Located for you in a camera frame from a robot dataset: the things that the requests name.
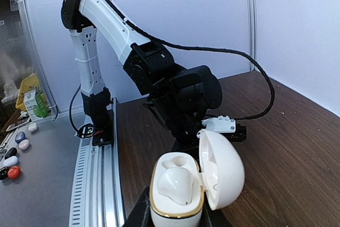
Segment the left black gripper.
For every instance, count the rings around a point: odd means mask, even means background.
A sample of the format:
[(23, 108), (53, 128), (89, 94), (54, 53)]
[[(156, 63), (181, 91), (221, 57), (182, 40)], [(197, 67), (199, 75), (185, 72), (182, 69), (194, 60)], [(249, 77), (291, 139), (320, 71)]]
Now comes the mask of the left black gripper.
[(199, 138), (197, 133), (203, 129), (203, 119), (195, 120), (190, 117), (180, 117), (171, 123), (170, 131), (175, 138), (171, 152), (199, 154)]

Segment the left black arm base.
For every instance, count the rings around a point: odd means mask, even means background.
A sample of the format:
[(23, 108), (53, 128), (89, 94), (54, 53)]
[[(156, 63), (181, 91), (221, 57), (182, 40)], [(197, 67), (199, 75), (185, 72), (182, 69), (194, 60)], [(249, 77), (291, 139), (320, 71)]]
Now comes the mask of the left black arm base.
[(69, 105), (69, 120), (75, 131), (75, 136), (80, 139), (91, 139), (93, 146), (104, 146), (113, 143), (113, 111), (108, 110), (107, 106), (113, 104), (110, 99), (108, 88), (104, 88), (98, 94), (86, 96), (82, 94), (84, 113), (90, 117), (91, 122), (77, 128), (72, 119), (72, 105), (76, 95), (80, 92), (78, 86), (71, 98)]

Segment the white earbud charging case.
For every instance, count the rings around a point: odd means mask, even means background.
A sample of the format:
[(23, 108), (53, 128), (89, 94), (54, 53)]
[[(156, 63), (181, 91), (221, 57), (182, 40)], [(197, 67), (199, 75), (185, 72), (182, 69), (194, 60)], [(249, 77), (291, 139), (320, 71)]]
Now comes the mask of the white earbud charging case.
[[(161, 155), (153, 169), (149, 199), (154, 226), (199, 226), (205, 202), (211, 210), (225, 208), (241, 194), (245, 182), (243, 162), (232, 144), (220, 133), (198, 132), (199, 159), (187, 153)], [(182, 167), (194, 179), (192, 202), (178, 205), (157, 189), (159, 176), (172, 167)]]

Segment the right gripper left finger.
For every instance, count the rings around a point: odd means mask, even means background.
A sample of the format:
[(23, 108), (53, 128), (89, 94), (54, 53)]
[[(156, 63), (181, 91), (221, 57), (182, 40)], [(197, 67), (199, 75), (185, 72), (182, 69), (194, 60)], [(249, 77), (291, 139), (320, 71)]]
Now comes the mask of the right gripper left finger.
[(150, 212), (149, 191), (150, 187), (146, 186), (130, 212), (130, 215), (127, 217), (124, 227), (153, 226)]

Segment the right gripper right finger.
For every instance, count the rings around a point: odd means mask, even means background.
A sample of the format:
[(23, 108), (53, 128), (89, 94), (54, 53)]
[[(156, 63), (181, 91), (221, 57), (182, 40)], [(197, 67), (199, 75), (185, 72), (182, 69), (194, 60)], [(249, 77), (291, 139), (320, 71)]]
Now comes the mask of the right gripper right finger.
[(209, 206), (204, 206), (200, 226), (227, 227), (227, 219), (221, 210), (213, 211)]

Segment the white stem earbud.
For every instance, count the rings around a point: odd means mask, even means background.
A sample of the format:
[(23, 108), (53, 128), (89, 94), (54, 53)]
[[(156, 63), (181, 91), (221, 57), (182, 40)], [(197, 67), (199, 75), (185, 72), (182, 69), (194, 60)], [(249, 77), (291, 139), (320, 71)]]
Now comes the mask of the white stem earbud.
[(188, 205), (192, 202), (194, 184), (191, 172), (182, 167), (166, 169), (158, 178), (158, 192), (170, 198), (178, 205)]

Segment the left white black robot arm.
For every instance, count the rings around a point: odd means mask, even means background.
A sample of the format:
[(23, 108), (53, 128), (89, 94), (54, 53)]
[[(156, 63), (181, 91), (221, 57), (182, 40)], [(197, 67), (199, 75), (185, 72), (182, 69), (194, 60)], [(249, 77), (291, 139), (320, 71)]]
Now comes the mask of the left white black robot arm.
[(177, 64), (159, 39), (136, 28), (112, 0), (63, 0), (61, 19), (76, 50), (83, 109), (91, 123), (77, 130), (95, 146), (113, 142), (111, 94), (100, 71), (96, 34), (114, 50), (125, 73), (135, 83), (144, 104), (175, 138), (174, 150), (198, 148), (197, 133), (209, 109), (222, 103), (218, 79), (205, 65), (187, 69)]

